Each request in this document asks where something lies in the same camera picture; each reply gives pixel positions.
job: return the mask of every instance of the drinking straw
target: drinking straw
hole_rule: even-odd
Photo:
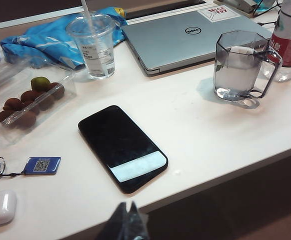
[[[87,21],[87,24],[89,26],[89,29],[90,29],[92,35],[95,36],[95,49],[96,49],[96,52],[99,56],[99,53],[101,52],[100,51],[101,40],[98,38],[98,36],[96,34],[96,31],[95,31],[95,28],[94,28],[94,25],[92,22],[92,17],[90,16],[86,0],[81,0],[81,3],[82,3],[82,7],[83,7],[83,15]],[[100,63],[100,69],[102,69],[104,75],[106,76],[108,74],[108,71],[107,71],[106,66],[103,66],[103,64],[101,63],[100,56],[99,56],[99,63]]]

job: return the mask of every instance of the dell logo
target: dell logo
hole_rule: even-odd
[[[196,26],[191,26],[185,29],[187,34],[195,35],[201,33],[201,29]]]

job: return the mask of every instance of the tabletop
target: tabletop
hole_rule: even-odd
[[[0,191],[17,196],[0,239],[61,239],[104,223],[120,202],[135,201],[146,213],[291,155],[291,81],[274,82],[257,108],[245,109],[215,96],[213,62],[148,77],[126,42],[114,56],[113,76],[86,80],[77,73],[74,99],[16,144],[0,147],[7,173],[21,171],[29,157],[61,157],[56,175],[0,179]],[[78,129],[110,105],[169,160],[132,194],[119,190]]]

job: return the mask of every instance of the smartphone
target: smartphone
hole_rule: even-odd
[[[81,120],[78,128],[126,194],[133,193],[168,166],[166,155],[116,105]]]

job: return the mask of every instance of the silver laptop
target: silver laptop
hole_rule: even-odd
[[[222,33],[245,30],[270,39],[272,33],[227,6],[167,16],[122,27],[148,75],[155,75],[215,57]]]

